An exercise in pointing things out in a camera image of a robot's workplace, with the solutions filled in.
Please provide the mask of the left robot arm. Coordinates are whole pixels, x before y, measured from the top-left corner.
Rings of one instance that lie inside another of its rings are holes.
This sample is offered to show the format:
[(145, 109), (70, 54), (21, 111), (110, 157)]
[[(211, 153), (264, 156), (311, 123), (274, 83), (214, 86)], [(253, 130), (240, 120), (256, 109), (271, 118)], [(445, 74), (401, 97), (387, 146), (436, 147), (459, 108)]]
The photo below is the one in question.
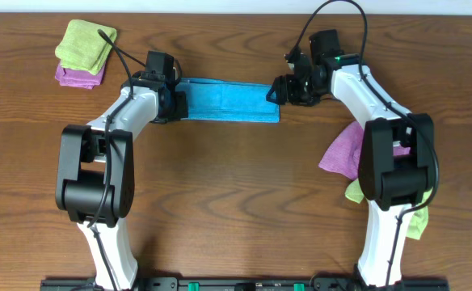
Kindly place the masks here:
[(101, 116), (63, 129), (55, 201), (87, 240), (96, 269), (90, 288), (134, 287), (138, 264), (126, 222), (135, 193), (133, 143), (148, 124), (186, 117), (184, 91), (131, 78)]

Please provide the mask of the blue microfiber cloth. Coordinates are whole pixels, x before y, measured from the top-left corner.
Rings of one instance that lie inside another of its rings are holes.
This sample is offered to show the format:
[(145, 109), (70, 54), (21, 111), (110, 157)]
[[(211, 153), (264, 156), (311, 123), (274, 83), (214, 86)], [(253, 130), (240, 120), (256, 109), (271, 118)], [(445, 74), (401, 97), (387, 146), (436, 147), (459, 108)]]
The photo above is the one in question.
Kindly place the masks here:
[(278, 123), (280, 107), (266, 100), (270, 85), (183, 78), (176, 87), (188, 100), (189, 120)]

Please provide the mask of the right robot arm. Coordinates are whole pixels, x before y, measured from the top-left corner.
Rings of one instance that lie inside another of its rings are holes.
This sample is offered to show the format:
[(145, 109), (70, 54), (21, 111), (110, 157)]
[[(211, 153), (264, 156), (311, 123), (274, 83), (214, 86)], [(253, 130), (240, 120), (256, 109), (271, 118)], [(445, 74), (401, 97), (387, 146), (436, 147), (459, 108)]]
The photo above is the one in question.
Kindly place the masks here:
[(311, 61), (286, 55), (291, 74), (267, 94), (271, 103), (313, 106), (323, 95), (341, 101), (364, 130), (358, 181), (369, 204), (365, 246), (356, 269), (367, 289), (401, 284), (401, 257), (409, 223), (424, 193), (434, 192), (439, 172), (433, 122), (393, 100), (357, 55), (324, 53)]

